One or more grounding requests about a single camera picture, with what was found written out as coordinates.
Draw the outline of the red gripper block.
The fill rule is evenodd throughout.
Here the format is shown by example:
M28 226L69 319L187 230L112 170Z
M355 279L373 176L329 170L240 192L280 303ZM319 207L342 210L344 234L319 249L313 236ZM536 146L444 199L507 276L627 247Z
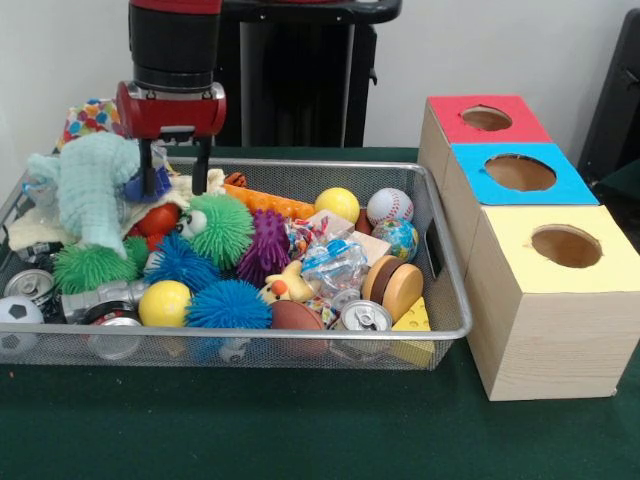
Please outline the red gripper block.
M151 140L174 137L195 138L198 151L192 172L192 193L206 192L210 137L222 129L227 111L226 94L220 83L214 82L203 92L176 93L143 89L132 81L122 81L116 91L116 106L126 135L140 139L143 196L155 192Z

